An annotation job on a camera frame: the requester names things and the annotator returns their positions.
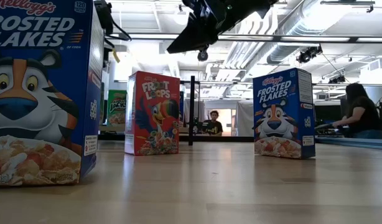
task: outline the person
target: person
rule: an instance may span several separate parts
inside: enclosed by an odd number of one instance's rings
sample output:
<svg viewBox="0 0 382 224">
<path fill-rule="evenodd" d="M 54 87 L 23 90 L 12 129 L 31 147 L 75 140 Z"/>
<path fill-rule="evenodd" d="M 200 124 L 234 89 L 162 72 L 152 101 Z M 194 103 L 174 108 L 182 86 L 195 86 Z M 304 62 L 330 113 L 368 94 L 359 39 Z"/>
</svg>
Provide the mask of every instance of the person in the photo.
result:
<svg viewBox="0 0 382 224">
<path fill-rule="evenodd" d="M 217 121 L 218 111 L 210 112 L 211 120 L 206 120 L 204 123 L 208 123 L 206 129 L 203 131 L 211 136 L 221 136 L 223 134 L 223 126 L 221 122 Z"/>
<path fill-rule="evenodd" d="M 363 85 L 352 83 L 346 87 L 347 115 L 332 124 L 334 128 L 348 125 L 353 138 L 382 139 L 382 120 Z"/>
</svg>

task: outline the ceiling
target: ceiling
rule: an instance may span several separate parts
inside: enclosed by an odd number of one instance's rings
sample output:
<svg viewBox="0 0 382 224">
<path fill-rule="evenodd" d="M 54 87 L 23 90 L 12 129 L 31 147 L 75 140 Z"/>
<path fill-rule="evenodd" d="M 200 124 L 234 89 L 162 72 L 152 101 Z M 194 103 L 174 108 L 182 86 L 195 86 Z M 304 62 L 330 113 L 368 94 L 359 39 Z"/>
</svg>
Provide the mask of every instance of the ceiling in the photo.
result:
<svg viewBox="0 0 382 224">
<path fill-rule="evenodd" d="M 130 34 L 179 34 L 188 18 L 189 9 L 183 7 L 180 12 L 182 2 L 178 0 L 107 2 L 113 6 L 114 21 Z M 382 0 L 376 0 L 371 13 L 366 12 L 368 6 L 324 6 L 316 2 L 320 0 L 280 0 L 264 19 L 251 15 L 229 33 L 293 35 L 296 28 L 292 26 L 302 26 L 296 30 L 298 35 L 382 36 Z M 267 58 L 273 57 L 277 44 L 217 42 L 208 49 L 209 59 L 199 62 L 198 52 L 167 54 L 165 49 L 170 41 L 112 42 L 117 49 L 120 45 L 126 46 L 119 51 L 132 57 L 136 70 L 179 76 L 182 80 L 195 75 L 200 81 L 250 82 L 253 77 L 299 67 L 310 72 L 316 83 L 327 83 L 330 77 L 339 73 L 348 80 L 357 81 L 361 68 L 382 58 L 382 44 L 322 44 L 324 54 L 308 63 L 296 62 L 300 50 L 308 47 L 305 45 L 284 46 L 286 50 L 282 52 L 289 53 L 282 55 L 280 62 L 271 63 Z M 200 94 L 204 97 L 245 97 L 250 87 L 212 84 L 203 86 Z"/>
</svg>

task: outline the red cereal box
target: red cereal box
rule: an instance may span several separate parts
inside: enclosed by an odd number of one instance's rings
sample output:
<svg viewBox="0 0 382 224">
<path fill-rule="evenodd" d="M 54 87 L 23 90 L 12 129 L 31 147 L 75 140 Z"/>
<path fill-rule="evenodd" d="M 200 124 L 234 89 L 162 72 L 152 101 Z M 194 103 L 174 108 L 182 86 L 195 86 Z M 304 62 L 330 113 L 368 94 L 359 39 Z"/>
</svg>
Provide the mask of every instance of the red cereal box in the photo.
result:
<svg viewBox="0 0 382 224">
<path fill-rule="evenodd" d="M 179 153 L 179 96 L 179 78 L 147 72 L 129 77 L 125 152 Z"/>
</svg>

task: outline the man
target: man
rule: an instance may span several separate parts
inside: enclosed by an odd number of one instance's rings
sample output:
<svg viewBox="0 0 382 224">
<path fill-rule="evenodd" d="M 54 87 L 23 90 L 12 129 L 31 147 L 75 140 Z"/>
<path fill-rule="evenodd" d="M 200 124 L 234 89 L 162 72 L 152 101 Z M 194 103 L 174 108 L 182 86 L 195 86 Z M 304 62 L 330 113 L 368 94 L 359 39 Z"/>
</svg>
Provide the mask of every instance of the man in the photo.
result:
<svg viewBox="0 0 382 224">
<path fill-rule="evenodd" d="M 206 120 L 203 122 L 204 132 L 208 133 L 211 136 L 221 136 L 223 133 L 223 126 L 219 121 L 217 121 L 218 118 L 218 112 L 217 111 L 211 111 L 210 112 L 211 120 Z"/>
</svg>

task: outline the blue cereal box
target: blue cereal box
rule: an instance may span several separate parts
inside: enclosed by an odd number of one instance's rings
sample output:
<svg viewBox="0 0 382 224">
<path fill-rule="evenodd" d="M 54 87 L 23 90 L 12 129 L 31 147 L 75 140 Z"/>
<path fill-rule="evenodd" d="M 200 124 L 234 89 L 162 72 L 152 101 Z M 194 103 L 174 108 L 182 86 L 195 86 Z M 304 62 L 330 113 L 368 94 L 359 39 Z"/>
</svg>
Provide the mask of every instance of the blue cereal box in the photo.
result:
<svg viewBox="0 0 382 224">
<path fill-rule="evenodd" d="M 315 156 L 311 74 L 293 68 L 253 79 L 254 153 Z"/>
<path fill-rule="evenodd" d="M 92 0 L 0 0 L 0 186 L 94 168 L 103 35 Z"/>
</svg>

